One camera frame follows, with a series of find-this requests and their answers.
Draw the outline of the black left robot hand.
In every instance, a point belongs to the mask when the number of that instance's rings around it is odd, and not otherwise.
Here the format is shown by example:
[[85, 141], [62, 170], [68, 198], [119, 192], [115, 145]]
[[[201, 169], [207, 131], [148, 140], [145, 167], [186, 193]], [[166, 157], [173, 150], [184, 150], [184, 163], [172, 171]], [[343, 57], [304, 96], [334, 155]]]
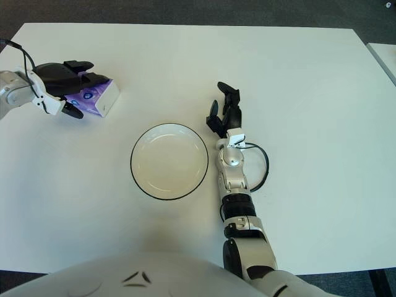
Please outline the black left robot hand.
[[46, 63], [36, 66], [33, 71], [44, 83], [47, 93], [65, 101], [62, 112], [73, 118], [82, 119], [83, 112], [68, 103], [66, 95], [80, 93], [81, 90], [110, 81], [105, 75], [87, 72], [94, 66], [88, 61], [64, 61], [63, 63]]

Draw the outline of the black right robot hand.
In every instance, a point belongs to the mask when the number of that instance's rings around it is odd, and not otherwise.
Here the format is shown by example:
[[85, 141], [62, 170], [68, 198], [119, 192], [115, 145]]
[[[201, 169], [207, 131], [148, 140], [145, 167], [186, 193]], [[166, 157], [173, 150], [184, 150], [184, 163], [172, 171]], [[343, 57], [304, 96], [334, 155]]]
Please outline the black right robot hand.
[[206, 117], [206, 124], [221, 139], [226, 138], [227, 130], [241, 128], [242, 112], [239, 107], [239, 90], [224, 82], [217, 83], [218, 89], [224, 94], [225, 101], [222, 109], [223, 119], [218, 117], [218, 101], [214, 100], [210, 113]]

